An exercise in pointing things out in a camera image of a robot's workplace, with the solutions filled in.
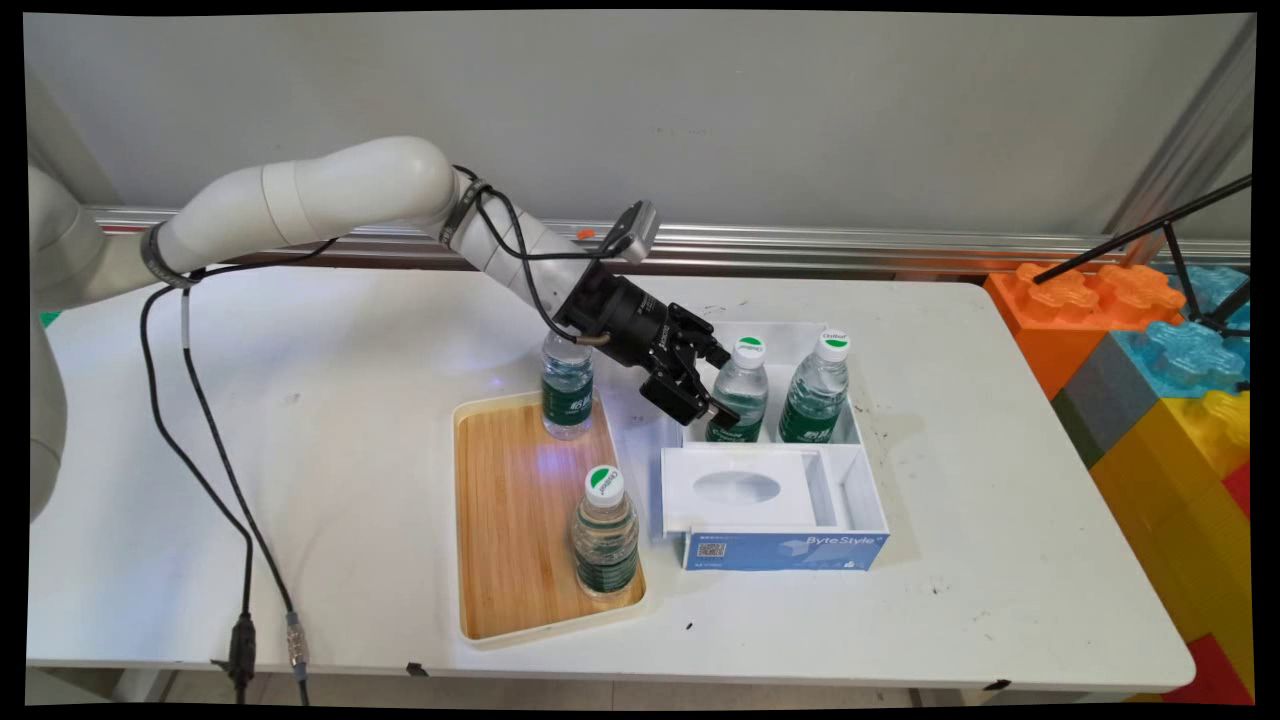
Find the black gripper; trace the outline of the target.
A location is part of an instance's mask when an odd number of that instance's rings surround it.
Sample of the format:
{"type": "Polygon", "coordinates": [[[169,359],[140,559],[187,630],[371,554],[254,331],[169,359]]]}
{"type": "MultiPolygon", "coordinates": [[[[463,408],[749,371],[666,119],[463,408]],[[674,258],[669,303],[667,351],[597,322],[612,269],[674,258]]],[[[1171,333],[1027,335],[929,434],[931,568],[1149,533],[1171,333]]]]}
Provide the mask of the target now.
{"type": "Polygon", "coordinates": [[[652,374],[639,393],[681,427],[700,419],[723,428],[740,423],[737,411],[689,374],[695,359],[721,369],[731,352],[714,337],[714,327],[686,307],[663,304],[591,261],[552,319],[584,338],[604,338],[599,350],[620,365],[644,366],[652,374]]]}

